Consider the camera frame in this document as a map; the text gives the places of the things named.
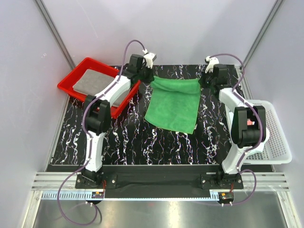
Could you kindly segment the green towel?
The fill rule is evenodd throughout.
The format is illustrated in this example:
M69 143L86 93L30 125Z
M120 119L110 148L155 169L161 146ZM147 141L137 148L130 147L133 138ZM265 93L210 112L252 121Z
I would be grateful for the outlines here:
M154 77L145 120L164 130L192 134L200 104L200 84L195 79Z

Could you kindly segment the grey towel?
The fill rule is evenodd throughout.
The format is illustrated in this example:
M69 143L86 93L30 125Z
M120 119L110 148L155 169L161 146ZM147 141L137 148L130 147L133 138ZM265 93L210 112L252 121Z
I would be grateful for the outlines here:
M73 85L73 90L84 95L96 95L114 80L115 77L87 69L84 75Z

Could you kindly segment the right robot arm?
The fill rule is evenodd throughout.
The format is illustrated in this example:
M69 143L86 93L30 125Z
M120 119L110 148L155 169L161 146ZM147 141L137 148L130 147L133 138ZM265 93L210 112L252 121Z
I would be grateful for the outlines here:
M266 110L253 105L228 84L228 66L209 62L200 79L225 105L231 147L215 174L201 175L203 189L243 188L241 166L267 140Z

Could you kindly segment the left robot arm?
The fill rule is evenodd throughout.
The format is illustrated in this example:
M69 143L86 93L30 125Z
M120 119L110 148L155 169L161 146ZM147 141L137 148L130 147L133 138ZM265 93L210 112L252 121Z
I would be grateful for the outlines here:
M110 85L85 99L82 127L86 134L86 156L81 175L92 188L98 188L103 181L103 141L111 125L111 106L137 82L154 80L152 68L155 59L156 54L147 51L142 56L131 55L129 63L121 68Z

